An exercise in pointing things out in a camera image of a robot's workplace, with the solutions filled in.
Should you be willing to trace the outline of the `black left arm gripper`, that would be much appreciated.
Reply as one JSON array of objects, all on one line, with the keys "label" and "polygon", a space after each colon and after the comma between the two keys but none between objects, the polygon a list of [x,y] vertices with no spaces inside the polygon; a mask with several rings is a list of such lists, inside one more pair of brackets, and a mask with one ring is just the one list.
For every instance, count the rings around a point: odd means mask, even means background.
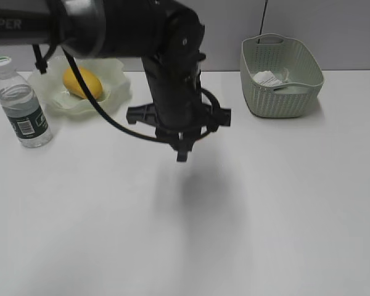
[{"label": "black left arm gripper", "polygon": [[130,107],[126,120],[130,125],[143,123],[155,128],[158,140],[178,151],[176,161],[186,163],[189,151],[204,137],[202,128],[214,133],[230,126],[231,110],[220,106],[217,98],[201,86],[199,62],[205,54],[165,64],[157,56],[143,57],[152,103]]}]

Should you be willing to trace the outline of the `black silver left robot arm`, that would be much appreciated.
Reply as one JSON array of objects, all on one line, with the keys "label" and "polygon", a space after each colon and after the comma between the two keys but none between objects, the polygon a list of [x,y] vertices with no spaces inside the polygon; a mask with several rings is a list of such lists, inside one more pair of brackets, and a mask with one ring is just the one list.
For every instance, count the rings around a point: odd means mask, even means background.
[{"label": "black silver left robot arm", "polygon": [[152,103],[130,107],[126,120],[153,126],[150,140],[171,146],[179,162],[196,141],[231,124],[231,111],[200,82],[204,34],[197,13],[178,1],[0,1],[0,46],[31,45],[41,73],[61,47],[88,101],[131,136],[93,98],[76,59],[141,59]]}]

